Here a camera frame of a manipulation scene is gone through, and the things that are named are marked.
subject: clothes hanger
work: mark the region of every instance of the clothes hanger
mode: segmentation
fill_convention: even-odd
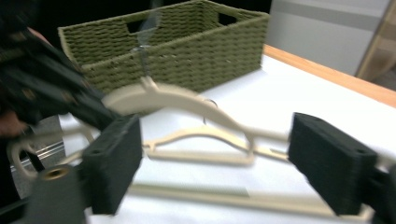
[[[178,201],[212,203],[303,216],[334,218],[340,221],[362,222],[373,216],[373,210],[368,206],[362,207],[359,216],[336,216],[333,210],[319,197],[255,192],[244,188],[176,186],[134,182],[129,187],[128,193]]]
[[[107,108],[122,115],[130,115],[164,107],[181,109],[210,119],[226,129],[243,133],[247,139],[247,143],[245,143],[236,135],[225,132],[222,129],[209,128],[207,126],[180,130],[164,138],[144,142],[144,146],[148,149],[146,153],[152,159],[249,165],[253,163],[254,154],[256,153],[282,161],[287,160],[285,153],[276,152],[268,148],[256,147],[255,142],[259,137],[286,141],[288,137],[285,134],[258,131],[249,128],[236,122],[225,112],[210,104],[202,96],[199,96],[198,93],[174,85],[157,84],[149,76],[141,77],[140,85],[134,84],[119,88],[106,95],[102,101]],[[186,151],[156,150],[156,146],[158,145],[194,136],[218,139],[236,149],[244,151],[247,155],[246,157],[235,157],[235,155],[224,155],[223,153],[186,153]]]
[[[207,100],[208,102],[213,103],[216,107],[218,105],[213,100]],[[189,137],[210,137],[218,139],[229,146],[235,147],[236,149],[247,151],[248,145],[245,141],[241,140],[235,134],[229,133],[220,128],[213,128],[206,125],[206,119],[204,118],[203,124],[200,127],[189,128],[189,129],[181,129],[174,133],[170,133],[164,137],[157,139],[145,140],[143,142],[143,148],[145,149],[146,154],[151,159],[165,159],[165,160],[185,160],[185,155],[180,151],[172,151],[161,153],[161,151],[157,150],[158,146],[163,146],[172,142],[176,142],[177,140],[189,138]],[[267,147],[259,147],[255,146],[254,154],[258,156],[263,156],[266,158],[271,158],[279,161],[288,161],[288,155],[284,152],[273,150]]]

